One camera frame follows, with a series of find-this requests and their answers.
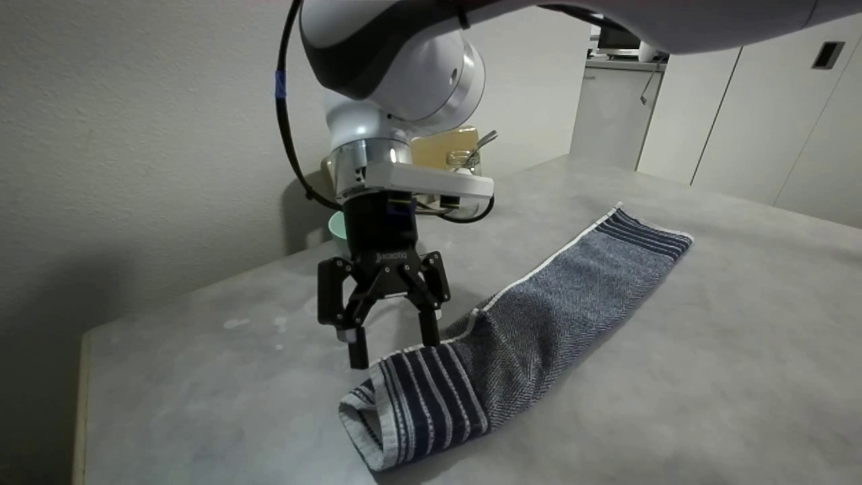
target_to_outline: table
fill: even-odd
[[[368,474],[337,400],[360,382],[314,323],[314,264],[271,261],[83,339],[76,476],[155,483],[862,483],[862,233],[584,167],[499,181],[477,226],[419,222],[445,323],[623,202],[694,237],[647,304],[499,433]],[[419,343],[409,304],[368,317],[379,358]]]

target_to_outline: gray table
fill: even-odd
[[[557,159],[477,226],[423,222],[445,323],[616,202],[694,235],[660,292],[504,431],[368,474],[337,400],[364,375],[314,323],[320,245],[87,335],[79,476],[130,483],[862,483],[862,233]],[[414,346],[407,304],[372,355]]]

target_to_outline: table surface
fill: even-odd
[[[557,159],[499,181],[485,223],[419,222],[453,303],[524,274],[616,202],[694,237],[647,304],[500,431],[368,474],[337,417],[364,373],[314,323],[289,256],[83,339],[79,466],[154,483],[862,483],[862,233]],[[409,304],[368,317],[372,358],[414,346]]]

